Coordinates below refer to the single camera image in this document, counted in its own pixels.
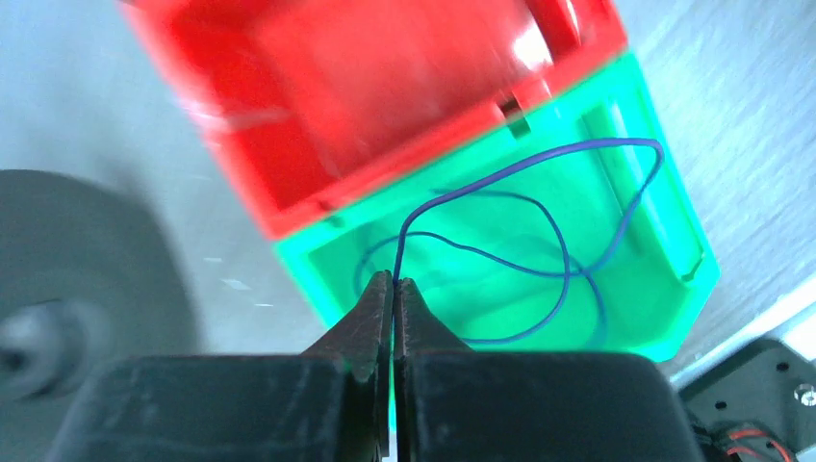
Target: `plastic bin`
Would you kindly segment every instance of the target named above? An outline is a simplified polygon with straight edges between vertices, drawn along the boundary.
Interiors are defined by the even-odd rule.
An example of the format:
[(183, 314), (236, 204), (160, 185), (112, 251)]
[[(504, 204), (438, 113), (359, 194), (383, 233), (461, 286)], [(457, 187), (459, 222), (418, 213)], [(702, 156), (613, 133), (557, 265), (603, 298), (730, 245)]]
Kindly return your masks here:
[[(302, 292), (332, 325), (357, 300), (354, 270), (374, 243), (397, 233), (405, 217), (435, 188), (456, 188), (544, 149), (591, 138), (665, 141), (639, 65), (618, 61), (545, 107), (463, 147), (372, 197), (337, 212), (275, 247)], [(614, 234), (622, 209), (655, 161), (645, 148), (572, 154), (500, 181), (490, 189), (541, 200), (554, 215), (570, 253), (594, 263)], [(544, 217), (507, 198), (463, 197), (421, 216), (412, 231), (440, 233), (520, 265), (562, 270)], [(391, 269), (395, 244), (373, 255), (374, 270)], [(671, 358), (719, 278), (719, 268), (666, 149), (621, 246), (595, 273), (607, 305), (603, 350), (654, 361)], [(561, 280), (546, 280), (425, 238), (409, 238), (402, 276), (415, 279), (430, 309), (465, 338), (500, 338), (533, 325), (551, 310)], [(585, 348), (599, 324), (589, 285), (572, 280), (562, 311), (536, 334), (504, 346), (514, 350)]]
[(392, 184), (625, 50), (609, 0), (134, 0), (268, 237)]

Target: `gray surface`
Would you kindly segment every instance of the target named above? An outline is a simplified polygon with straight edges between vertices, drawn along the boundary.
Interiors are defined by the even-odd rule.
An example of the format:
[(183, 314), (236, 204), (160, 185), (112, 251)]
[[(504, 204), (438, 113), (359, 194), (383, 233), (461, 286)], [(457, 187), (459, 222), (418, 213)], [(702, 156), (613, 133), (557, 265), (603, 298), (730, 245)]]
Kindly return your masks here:
[[(723, 268), (676, 372), (816, 270), (816, 2), (618, 4)], [(114, 1), (0, 2), (0, 141), (0, 168), (155, 211), (208, 350), (298, 351), (320, 334)]]

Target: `black device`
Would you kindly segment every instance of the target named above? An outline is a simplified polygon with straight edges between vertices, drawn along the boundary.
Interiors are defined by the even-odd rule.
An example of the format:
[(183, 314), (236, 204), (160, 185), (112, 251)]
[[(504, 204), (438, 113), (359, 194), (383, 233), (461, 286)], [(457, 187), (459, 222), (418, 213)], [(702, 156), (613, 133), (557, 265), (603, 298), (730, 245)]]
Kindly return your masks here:
[(421, 462), (702, 460), (676, 393), (652, 362), (474, 352), (431, 314), (411, 279), (395, 286), (387, 271), (299, 355), (147, 357), (108, 367), (75, 399), (49, 460), (388, 454)]

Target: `screw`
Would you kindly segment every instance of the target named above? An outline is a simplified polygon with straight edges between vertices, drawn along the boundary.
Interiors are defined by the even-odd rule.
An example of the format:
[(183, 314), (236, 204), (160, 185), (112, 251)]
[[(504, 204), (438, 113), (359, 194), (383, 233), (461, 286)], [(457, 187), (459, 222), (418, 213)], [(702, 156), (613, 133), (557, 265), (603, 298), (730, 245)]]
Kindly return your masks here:
[(803, 383), (793, 391), (796, 400), (807, 407), (816, 406), (816, 387), (809, 383)]

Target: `red plastic bin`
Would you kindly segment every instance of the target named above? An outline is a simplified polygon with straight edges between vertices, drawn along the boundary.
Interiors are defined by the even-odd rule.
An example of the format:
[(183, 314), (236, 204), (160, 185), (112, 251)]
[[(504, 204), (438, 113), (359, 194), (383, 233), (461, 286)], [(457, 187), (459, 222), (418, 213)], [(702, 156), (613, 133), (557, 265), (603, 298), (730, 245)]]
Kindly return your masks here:
[(610, 0), (131, 0), (270, 238), (551, 99), (626, 47)]

